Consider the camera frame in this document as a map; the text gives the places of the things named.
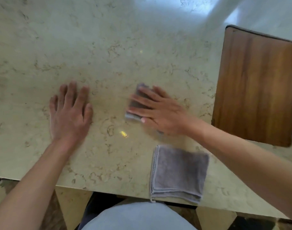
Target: wood grain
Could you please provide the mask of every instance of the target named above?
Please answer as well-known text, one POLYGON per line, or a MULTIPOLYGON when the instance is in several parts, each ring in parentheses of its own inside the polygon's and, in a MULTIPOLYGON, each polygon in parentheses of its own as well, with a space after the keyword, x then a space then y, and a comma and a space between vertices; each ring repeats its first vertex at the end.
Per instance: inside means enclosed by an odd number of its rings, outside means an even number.
POLYGON ((212 125, 244 139, 292 144, 292 42, 227 27, 212 125))

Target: hand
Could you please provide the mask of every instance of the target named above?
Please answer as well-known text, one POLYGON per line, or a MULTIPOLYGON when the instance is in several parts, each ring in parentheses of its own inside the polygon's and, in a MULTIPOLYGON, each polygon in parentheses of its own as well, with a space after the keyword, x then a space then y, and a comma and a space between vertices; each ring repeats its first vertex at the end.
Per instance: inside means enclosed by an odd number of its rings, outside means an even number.
POLYGON ((74 149, 86 137, 92 123, 93 108, 87 103, 89 87, 83 86, 77 96, 77 83, 60 86, 59 96, 50 99, 50 133, 68 150, 74 149))
POLYGON ((184 134, 190 117, 185 109, 173 100, 162 88, 153 86, 154 92, 145 87, 140 91, 152 100, 133 94, 131 99, 152 109, 129 107, 128 112, 142 116, 141 121, 149 127, 167 134, 184 134))

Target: forearm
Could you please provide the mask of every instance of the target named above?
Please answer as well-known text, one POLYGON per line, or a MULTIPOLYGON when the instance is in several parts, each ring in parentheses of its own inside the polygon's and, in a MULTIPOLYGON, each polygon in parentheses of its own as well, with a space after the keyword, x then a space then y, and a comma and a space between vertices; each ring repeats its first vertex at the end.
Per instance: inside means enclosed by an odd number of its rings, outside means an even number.
POLYGON ((39 229, 68 157, 67 149, 60 142, 48 146, 0 204, 0 229, 39 229))
POLYGON ((292 163, 194 119, 186 134, 213 153, 256 194, 292 219, 292 163))

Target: dark pants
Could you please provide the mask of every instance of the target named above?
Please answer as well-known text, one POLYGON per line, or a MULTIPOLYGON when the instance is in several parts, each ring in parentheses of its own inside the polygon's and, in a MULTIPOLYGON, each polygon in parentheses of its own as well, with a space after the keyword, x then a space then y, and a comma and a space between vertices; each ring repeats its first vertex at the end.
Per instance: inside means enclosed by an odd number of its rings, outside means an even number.
POLYGON ((122 198, 117 198, 114 194, 93 192, 87 203, 87 207, 85 208, 81 223, 75 230, 81 230, 88 222, 97 217, 105 209, 108 209, 123 200, 124 199, 122 198))

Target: person's right arm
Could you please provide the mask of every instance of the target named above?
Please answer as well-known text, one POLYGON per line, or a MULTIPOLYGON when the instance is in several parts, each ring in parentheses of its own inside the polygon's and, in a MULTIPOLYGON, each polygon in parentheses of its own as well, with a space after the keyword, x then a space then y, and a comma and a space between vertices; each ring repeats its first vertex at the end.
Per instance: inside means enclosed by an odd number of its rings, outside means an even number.
POLYGON ((184 134, 213 153, 256 194, 292 219, 292 163, 253 143, 192 116, 160 87, 141 91, 154 101, 132 95, 151 109, 129 108, 142 122, 168 134, 184 134))

